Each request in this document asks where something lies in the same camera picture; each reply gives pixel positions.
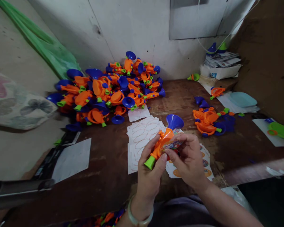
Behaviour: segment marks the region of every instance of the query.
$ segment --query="white box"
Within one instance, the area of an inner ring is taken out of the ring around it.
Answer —
[[[238,76],[238,71],[242,67],[242,65],[236,64],[232,67],[227,68],[209,68],[208,66],[201,65],[200,71],[201,75],[206,77],[212,77],[218,80],[229,78],[229,77],[236,77]]]

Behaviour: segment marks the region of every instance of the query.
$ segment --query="hand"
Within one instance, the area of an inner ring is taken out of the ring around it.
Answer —
[[[204,174],[198,137],[182,133],[175,135],[171,141],[174,140],[183,141],[178,148],[180,157],[171,149],[165,149],[165,153],[168,154],[185,183],[196,191],[197,189],[205,189],[208,185],[208,179]]]
[[[166,166],[166,154],[161,155],[156,161],[152,171],[144,165],[159,138],[160,135],[156,135],[155,138],[148,142],[138,162],[138,189],[132,200],[131,211],[139,221],[147,219],[152,212],[155,197],[159,192],[160,179]]]

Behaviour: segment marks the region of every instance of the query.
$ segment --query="electrical cable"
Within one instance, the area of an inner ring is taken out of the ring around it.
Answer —
[[[240,22],[230,31],[230,33],[228,34],[228,36],[230,36],[230,34],[235,30],[235,28],[242,22],[242,20],[245,19],[245,17],[250,13],[250,11],[253,10],[253,8],[255,8],[257,6],[257,4],[260,2],[260,0],[258,0],[258,2],[255,4],[254,7],[252,7],[248,13],[240,20]],[[197,11],[197,29],[198,29],[198,26],[199,26],[199,9],[200,9],[200,0],[198,2],[198,11]],[[221,47],[221,45],[223,44],[223,42],[228,38],[228,36],[226,36],[226,38],[221,42],[220,46],[217,48],[217,50]],[[215,52],[209,52],[199,41],[199,38],[198,38],[198,35],[197,35],[197,40],[199,42],[199,44],[201,45],[201,47],[203,47],[203,49],[208,52],[209,54],[214,54]]]

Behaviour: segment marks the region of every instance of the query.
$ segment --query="pile of toy trumpets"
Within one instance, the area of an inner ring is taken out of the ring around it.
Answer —
[[[194,99],[200,108],[199,110],[193,110],[192,113],[195,118],[195,125],[203,137],[213,134],[220,136],[227,131],[234,131],[234,113],[230,112],[228,108],[217,113],[214,107],[209,106],[203,97],[197,96]]]
[[[66,126],[71,131],[81,131],[82,124],[101,124],[106,126],[108,115],[114,112],[111,122],[121,124],[128,111],[139,107],[144,109],[149,99],[163,96],[163,80],[156,81],[153,75],[160,73],[159,66],[142,62],[140,58],[128,51],[122,66],[120,63],[108,63],[105,71],[87,69],[84,74],[77,69],[69,69],[67,76],[70,80],[60,80],[55,88],[65,91],[65,94],[54,93],[47,97],[55,103],[61,113],[73,116],[75,124]]]

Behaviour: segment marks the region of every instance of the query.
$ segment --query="person's right hand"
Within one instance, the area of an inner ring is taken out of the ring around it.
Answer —
[[[175,140],[183,142],[178,148],[180,157],[171,149],[165,149],[165,153],[178,169],[185,183],[194,190],[204,190],[208,185],[208,179],[204,173],[198,137],[181,133],[175,135],[171,141]]]

